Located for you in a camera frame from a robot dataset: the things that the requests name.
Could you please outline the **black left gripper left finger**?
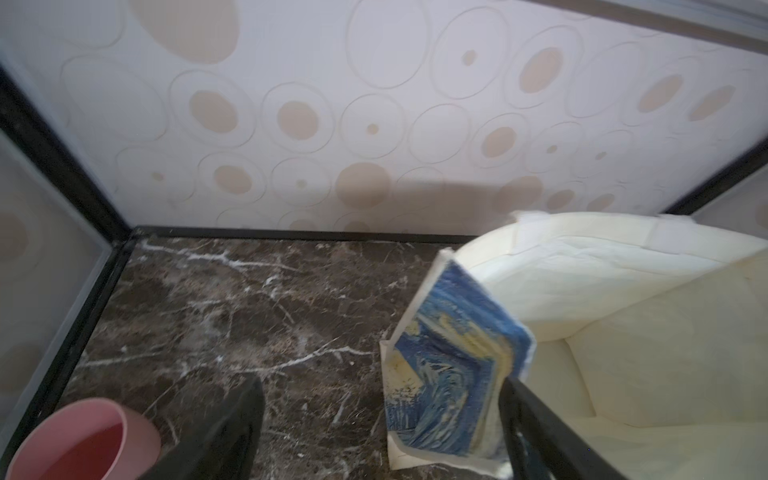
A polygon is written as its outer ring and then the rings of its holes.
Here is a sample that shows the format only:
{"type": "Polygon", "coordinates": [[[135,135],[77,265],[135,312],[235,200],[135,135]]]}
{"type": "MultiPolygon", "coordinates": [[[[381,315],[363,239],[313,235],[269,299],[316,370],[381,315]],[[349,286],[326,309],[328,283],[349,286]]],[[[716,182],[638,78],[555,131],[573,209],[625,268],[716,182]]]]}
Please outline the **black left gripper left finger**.
{"type": "Polygon", "coordinates": [[[145,480],[248,479],[265,412],[259,377],[251,376],[192,433],[142,475],[145,480]]]}

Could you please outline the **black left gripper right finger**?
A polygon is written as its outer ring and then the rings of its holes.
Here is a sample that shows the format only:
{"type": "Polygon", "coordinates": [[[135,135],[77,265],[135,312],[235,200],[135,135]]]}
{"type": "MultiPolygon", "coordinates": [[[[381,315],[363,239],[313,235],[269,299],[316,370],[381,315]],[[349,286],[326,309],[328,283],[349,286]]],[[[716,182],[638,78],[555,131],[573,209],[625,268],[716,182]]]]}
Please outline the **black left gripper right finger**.
{"type": "Polygon", "coordinates": [[[625,479],[520,380],[504,379],[498,407],[514,479],[625,479]]]}

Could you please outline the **cream Starry Night tote bag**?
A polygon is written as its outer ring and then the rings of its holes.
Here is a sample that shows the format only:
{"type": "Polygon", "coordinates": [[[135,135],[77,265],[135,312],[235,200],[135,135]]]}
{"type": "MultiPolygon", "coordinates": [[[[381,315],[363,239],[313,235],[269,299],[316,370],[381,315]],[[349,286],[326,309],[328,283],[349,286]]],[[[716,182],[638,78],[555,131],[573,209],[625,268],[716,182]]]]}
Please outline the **cream Starry Night tote bag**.
{"type": "Polygon", "coordinates": [[[767,475],[767,243],[681,216],[520,212],[441,250],[380,345],[389,464],[499,479],[518,380],[628,479],[767,475]]]}

